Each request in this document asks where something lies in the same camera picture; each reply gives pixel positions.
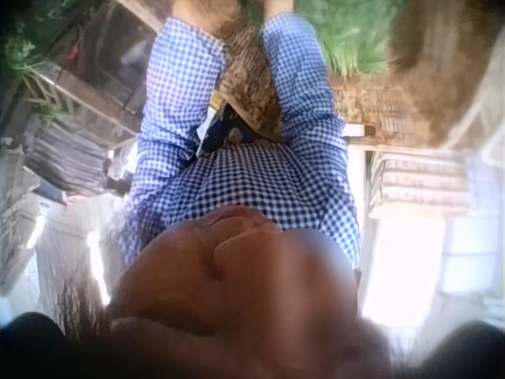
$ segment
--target shirt sleeve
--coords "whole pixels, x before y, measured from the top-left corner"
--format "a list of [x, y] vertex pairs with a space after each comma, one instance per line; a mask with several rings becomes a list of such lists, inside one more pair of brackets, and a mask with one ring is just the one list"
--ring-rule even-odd
[[207, 117], [224, 67], [223, 43], [198, 28], [169, 19], [156, 38], [148, 67], [137, 171], [121, 239], [127, 262], [145, 245], [149, 206], [196, 158], [196, 130]]
[[360, 237], [347, 178], [345, 123], [335, 113], [335, 93], [316, 33], [302, 17], [284, 13], [266, 23], [261, 38], [279, 94], [284, 137], [294, 154], [324, 174], [333, 193], [320, 229], [357, 267]]

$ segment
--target hand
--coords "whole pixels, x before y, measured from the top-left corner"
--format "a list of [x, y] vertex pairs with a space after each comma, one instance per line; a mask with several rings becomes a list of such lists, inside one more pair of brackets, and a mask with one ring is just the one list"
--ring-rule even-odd
[[294, 0], [257, 0], [264, 4], [265, 21], [272, 19], [280, 13], [294, 11]]
[[238, 0], [174, 0], [172, 17], [215, 34], [240, 13]]

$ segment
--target foliage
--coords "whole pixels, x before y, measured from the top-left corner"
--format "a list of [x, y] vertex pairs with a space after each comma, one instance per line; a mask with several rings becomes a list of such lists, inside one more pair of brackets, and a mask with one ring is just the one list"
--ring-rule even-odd
[[30, 103], [34, 103], [34, 112], [37, 113], [42, 120], [46, 122], [54, 121], [55, 119], [72, 119], [73, 116], [60, 107], [42, 99], [29, 99]]
[[38, 0], [15, 21], [4, 46], [6, 63], [15, 73], [29, 72], [45, 52], [55, 30], [64, 24], [67, 11], [85, 0]]
[[[328, 66], [348, 77], [387, 70], [391, 26], [403, 1], [298, 0], [297, 12], [317, 31]], [[247, 6], [257, 22], [257, 8]]]

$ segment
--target blue gingham shirt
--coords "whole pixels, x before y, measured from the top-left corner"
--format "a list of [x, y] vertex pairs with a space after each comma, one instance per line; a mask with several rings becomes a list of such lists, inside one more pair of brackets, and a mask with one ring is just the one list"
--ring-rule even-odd
[[316, 34], [301, 17], [283, 14], [266, 23], [261, 39], [287, 144], [221, 148], [197, 159], [196, 129], [206, 119], [225, 68], [225, 47], [173, 19], [156, 38], [121, 238], [127, 264], [170, 225], [222, 205], [246, 205], [284, 230], [322, 231], [357, 267], [360, 238], [346, 173], [344, 122], [334, 113], [334, 93]]

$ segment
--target cloth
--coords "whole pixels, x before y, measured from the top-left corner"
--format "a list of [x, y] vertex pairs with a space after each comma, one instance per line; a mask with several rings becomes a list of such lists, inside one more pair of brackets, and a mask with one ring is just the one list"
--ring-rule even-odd
[[409, 369], [411, 379], [503, 379], [505, 334], [483, 322], [463, 325], [452, 332], [419, 366]]
[[226, 104], [215, 114], [202, 141], [200, 154], [241, 144], [265, 145], [268, 141], [251, 129], [231, 105]]
[[77, 350], [41, 313], [25, 313], [0, 330], [2, 377], [86, 378]]
[[196, 158], [196, 129], [225, 67], [224, 43], [169, 19], [148, 67], [137, 172], [121, 238], [129, 265], [167, 227], [221, 205], [260, 210], [283, 230], [331, 237], [358, 266], [360, 236], [347, 180], [344, 122], [334, 113], [327, 69], [312, 26], [294, 14], [261, 32], [282, 109], [286, 144], [242, 144]]

